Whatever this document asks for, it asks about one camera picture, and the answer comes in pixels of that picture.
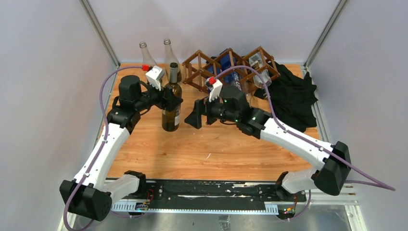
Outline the dark green wine bottle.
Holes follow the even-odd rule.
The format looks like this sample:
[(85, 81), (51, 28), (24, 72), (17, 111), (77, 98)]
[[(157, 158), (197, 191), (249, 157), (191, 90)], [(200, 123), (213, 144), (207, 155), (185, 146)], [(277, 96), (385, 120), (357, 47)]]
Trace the dark green wine bottle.
[(162, 110), (162, 128), (168, 132), (176, 131), (180, 125), (181, 102), (177, 98), (181, 99), (182, 89), (178, 83), (181, 80), (178, 66), (175, 62), (170, 63), (169, 82), (165, 85), (165, 96), (168, 96), (169, 102)]

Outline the clear bottle with black label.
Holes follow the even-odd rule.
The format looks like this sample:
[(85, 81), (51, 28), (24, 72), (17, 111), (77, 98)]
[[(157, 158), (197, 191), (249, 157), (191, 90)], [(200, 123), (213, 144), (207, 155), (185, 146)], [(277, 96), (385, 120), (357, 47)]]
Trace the clear bottle with black label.
[(177, 83), (182, 82), (182, 74), (181, 74), (181, 66), (180, 63), (175, 56), (172, 47), (171, 47), (171, 40), (169, 38), (165, 38), (164, 41), (164, 46), (165, 46), (165, 71), (166, 71), (166, 76), (167, 80), (169, 80), (170, 77), (170, 64), (171, 63), (176, 63), (178, 65), (178, 73), (177, 73)]

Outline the tall clear glass bottle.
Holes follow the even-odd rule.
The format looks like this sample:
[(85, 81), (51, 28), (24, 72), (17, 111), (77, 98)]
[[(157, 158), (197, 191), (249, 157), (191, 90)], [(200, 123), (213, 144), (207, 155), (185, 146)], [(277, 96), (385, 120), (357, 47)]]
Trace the tall clear glass bottle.
[(146, 42), (142, 41), (139, 43), (139, 47), (142, 53), (142, 62), (143, 64), (146, 64), (148, 66), (156, 66), (157, 62), (154, 60), (154, 58), (151, 56)]

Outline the blue labelled clear bottle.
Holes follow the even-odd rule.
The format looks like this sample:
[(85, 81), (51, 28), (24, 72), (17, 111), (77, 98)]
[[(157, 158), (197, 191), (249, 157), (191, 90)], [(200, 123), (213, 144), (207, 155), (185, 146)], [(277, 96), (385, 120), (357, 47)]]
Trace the blue labelled clear bottle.
[[(226, 69), (235, 66), (237, 64), (237, 60), (234, 56), (234, 52), (231, 48), (225, 49), (223, 51), (223, 56), (220, 59), (221, 70), (225, 71)], [(241, 75), (234, 69), (229, 74), (224, 75), (224, 81), (228, 85), (234, 85), (238, 89), (242, 90), (243, 92), (247, 93), (247, 87), (245, 84), (241, 83), (240, 80), (242, 79)]]

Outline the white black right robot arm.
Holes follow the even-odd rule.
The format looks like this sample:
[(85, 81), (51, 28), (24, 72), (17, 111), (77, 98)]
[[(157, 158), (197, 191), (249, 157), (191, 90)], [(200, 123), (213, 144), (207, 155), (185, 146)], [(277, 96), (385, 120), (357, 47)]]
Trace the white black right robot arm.
[(208, 97), (196, 100), (193, 111), (184, 120), (196, 129), (202, 127), (202, 116), (208, 125), (217, 120), (234, 122), (244, 134), (269, 141), (306, 160), (312, 167), (297, 172), (282, 172), (275, 182), (275, 195), (287, 201), (293, 194), (312, 189), (337, 196), (351, 170), (348, 146), (316, 140), (297, 130), (290, 131), (272, 114), (251, 107), (237, 87), (216, 88)]

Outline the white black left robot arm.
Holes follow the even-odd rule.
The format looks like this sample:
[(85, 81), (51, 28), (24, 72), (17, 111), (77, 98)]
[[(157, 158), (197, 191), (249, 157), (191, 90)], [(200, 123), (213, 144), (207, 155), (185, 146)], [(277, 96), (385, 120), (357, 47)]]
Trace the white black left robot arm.
[(123, 197), (131, 194), (141, 199), (147, 194), (146, 177), (140, 172), (129, 170), (109, 184), (105, 184), (105, 178), (118, 151), (140, 121), (141, 112), (153, 106), (171, 112), (183, 100), (169, 86), (163, 87), (156, 77), (147, 77), (147, 82), (143, 82), (138, 76), (125, 76), (118, 91), (89, 158), (72, 180), (63, 180), (60, 185), (64, 214), (102, 221), (112, 205)]

